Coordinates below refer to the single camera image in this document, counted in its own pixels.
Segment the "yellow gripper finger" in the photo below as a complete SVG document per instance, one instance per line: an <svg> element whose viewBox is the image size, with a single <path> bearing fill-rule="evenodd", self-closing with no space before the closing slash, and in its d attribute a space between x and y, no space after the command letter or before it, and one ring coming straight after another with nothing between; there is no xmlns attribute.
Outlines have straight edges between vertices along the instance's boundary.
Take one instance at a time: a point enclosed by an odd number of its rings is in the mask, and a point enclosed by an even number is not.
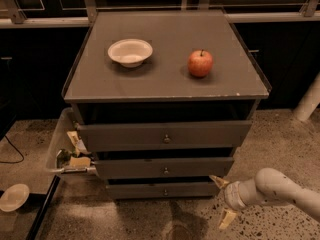
<svg viewBox="0 0 320 240"><path fill-rule="evenodd" d="M209 178L216 184L219 189L224 189L229 184L229 181L215 175L210 175Z"/></svg>
<svg viewBox="0 0 320 240"><path fill-rule="evenodd" d="M220 230L225 230L235 220L238 213L232 209L224 208L222 210L221 218L218 224Z"/></svg>

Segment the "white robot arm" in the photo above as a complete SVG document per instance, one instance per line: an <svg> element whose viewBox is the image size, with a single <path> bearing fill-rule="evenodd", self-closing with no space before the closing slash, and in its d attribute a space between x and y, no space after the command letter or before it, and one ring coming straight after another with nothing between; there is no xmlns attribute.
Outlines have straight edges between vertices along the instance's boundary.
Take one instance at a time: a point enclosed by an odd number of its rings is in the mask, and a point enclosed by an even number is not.
<svg viewBox="0 0 320 240"><path fill-rule="evenodd" d="M226 207L222 210L218 228L226 229L244 209L250 206L292 204L320 222L320 194L306 189L273 168L263 168L246 181L229 182L215 175L210 179L223 191Z"/></svg>

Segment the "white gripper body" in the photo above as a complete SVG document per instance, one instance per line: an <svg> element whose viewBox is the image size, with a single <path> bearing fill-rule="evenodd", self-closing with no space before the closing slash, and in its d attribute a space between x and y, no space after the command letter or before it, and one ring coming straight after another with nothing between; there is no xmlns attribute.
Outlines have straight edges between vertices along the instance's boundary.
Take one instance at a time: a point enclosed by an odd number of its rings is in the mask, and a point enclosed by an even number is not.
<svg viewBox="0 0 320 240"><path fill-rule="evenodd" d="M224 200L226 204L235 211L244 210L247 205L243 202L240 196L240 181L230 183L224 190Z"/></svg>

